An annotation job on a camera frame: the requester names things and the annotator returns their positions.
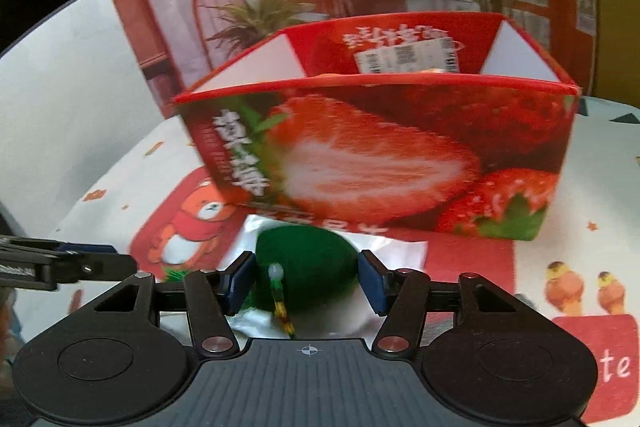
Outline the cartoon printed tablecloth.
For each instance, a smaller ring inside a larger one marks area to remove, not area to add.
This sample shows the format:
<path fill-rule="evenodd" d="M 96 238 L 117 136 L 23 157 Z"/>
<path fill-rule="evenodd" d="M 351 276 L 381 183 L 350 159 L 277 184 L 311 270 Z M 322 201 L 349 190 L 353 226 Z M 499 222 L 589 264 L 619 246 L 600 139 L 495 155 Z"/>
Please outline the cartoon printed tablecloth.
<path fill-rule="evenodd" d="M 453 281 L 480 273 L 566 327 L 593 352 L 595 426 L 639 421 L 639 113 L 590 98 L 574 121 L 555 198 L 536 239 L 492 241 L 326 221 L 392 268 Z M 159 124 L 73 205 L 51 231 L 62 242 L 138 253 L 197 188 L 219 195 L 178 118 Z"/>

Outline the green soft hat toy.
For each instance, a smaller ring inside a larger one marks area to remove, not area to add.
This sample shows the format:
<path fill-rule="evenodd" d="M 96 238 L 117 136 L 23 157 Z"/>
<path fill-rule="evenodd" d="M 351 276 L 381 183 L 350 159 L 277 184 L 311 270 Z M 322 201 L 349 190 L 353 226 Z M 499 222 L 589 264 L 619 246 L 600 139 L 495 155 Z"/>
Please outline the green soft hat toy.
<path fill-rule="evenodd" d="M 281 225 L 257 234 L 257 279 L 247 306 L 270 312 L 290 338 L 293 317 L 317 310 L 357 283 L 358 251 L 343 236 L 311 225 Z"/>

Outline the red strawberry cardboard box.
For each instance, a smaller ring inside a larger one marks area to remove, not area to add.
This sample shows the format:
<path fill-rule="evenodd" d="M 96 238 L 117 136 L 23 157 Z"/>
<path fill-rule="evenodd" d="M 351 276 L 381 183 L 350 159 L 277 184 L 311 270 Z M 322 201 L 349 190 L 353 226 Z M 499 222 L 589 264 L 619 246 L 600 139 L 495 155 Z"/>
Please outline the red strawberry cardboard box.
<path fill-rule="evenodd" d="M 411 74 L 434 67 L 447 72 Z M 325 72 L 374 75 L 317 77 Z M 559 183 L 579 97 L 503 15 L 403 12 L 279 30 L 175 103 L 233 204 L 529 241 Z"/>

